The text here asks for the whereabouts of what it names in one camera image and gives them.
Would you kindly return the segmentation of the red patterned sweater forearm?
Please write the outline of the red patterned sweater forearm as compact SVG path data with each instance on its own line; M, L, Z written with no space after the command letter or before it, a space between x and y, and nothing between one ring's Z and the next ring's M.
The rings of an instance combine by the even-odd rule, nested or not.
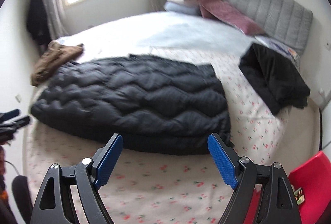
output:
M5 168L5 151L1 146L0 150L0 175L1 175L1 218L3 218L3 211L6 211L8 208L8 193L6 190L5 177L6 172Z

